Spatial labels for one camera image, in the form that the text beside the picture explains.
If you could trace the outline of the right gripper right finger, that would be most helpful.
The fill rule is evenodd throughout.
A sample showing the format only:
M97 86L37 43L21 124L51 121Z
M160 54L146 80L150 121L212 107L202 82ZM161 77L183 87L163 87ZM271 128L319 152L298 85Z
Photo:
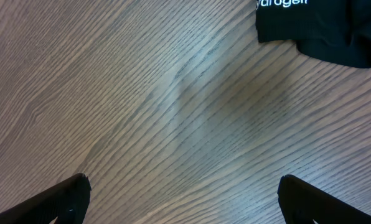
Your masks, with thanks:
M371 216L297 178L284 175L278 203L287 224L371 224Z

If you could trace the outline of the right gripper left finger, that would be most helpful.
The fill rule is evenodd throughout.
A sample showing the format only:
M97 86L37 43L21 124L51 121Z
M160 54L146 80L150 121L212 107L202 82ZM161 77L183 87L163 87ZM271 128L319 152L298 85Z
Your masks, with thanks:
M0 213L0 224L82 224L90 203L91 191L88 177L83 173L77 173Z

